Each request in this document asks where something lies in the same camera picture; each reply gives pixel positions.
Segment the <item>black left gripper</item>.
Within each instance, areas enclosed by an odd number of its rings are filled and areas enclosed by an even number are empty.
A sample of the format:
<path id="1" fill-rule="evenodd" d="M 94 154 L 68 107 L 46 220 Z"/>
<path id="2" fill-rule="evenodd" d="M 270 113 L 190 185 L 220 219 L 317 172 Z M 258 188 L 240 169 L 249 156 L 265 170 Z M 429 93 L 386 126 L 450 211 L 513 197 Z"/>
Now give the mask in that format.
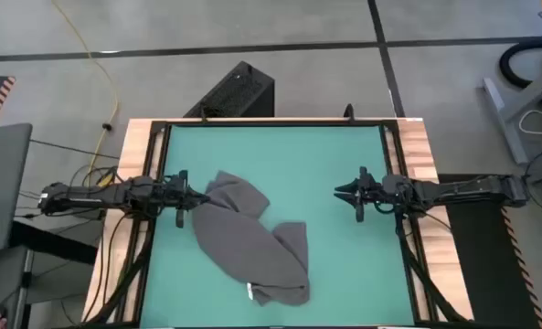
<path id="1" fill-rule="evenodd" d="M 165 180 L 160 213 L 166 208 L 175 209 L 175 226 L 182 228 L 185 225 L 185 213 L 191 206 L 199 206 L 207 202 L 208 196 L 190 191 L 187 170 L 181 170 L 177 175 L 171 175 Z"/>

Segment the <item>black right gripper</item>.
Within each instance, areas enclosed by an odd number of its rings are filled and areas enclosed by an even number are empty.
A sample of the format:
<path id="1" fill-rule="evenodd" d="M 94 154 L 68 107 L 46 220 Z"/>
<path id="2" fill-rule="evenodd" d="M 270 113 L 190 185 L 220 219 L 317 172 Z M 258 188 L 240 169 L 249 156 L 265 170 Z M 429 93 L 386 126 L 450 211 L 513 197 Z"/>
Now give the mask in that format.
<path id="1" fill-rule="evenodd" d="M 363 222 L 365 204 L 372 204 L 380 214 L 405 212 L 412 203 L 412 186 L 403 175 L 386 175 L 378 183 L 364 166 L 359 168 L 359 178 L 335 188 L 334 196 L 355 205 L 356 221 Z"/>

